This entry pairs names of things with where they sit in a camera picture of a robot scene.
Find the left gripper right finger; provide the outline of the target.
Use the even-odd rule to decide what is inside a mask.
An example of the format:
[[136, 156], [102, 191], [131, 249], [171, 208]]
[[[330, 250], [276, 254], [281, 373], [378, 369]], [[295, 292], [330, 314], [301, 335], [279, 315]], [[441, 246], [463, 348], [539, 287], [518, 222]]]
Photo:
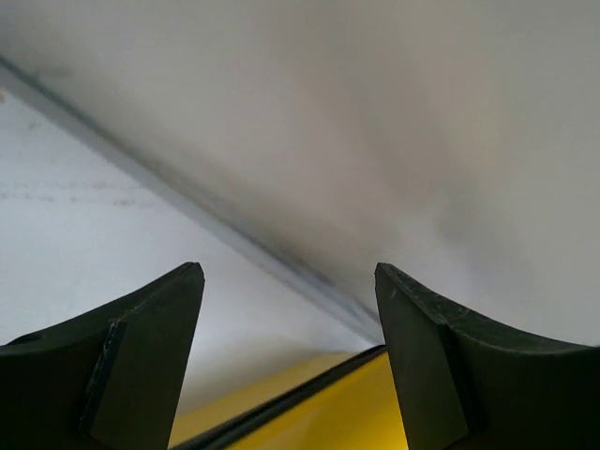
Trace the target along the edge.
[[377, 305], [411, 449], [595, 449], [599, 351], [490, 319], [389, 263]]

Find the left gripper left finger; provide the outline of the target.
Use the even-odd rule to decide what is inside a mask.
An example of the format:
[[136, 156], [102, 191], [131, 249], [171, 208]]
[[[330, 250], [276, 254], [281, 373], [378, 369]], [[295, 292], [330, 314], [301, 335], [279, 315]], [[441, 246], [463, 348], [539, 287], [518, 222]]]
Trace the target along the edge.
[[2, 346], [2, 448], [167, 448], [203, 287], [186, 262]]

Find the yellow hard-shell suitcase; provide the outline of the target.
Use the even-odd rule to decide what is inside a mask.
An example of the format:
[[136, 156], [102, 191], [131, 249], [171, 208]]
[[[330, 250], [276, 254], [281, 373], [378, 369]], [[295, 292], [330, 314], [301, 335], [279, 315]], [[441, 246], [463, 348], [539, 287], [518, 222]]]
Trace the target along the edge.
[[405, 449], [388, 351], [322, 353], [180, 414], [171, 449]]

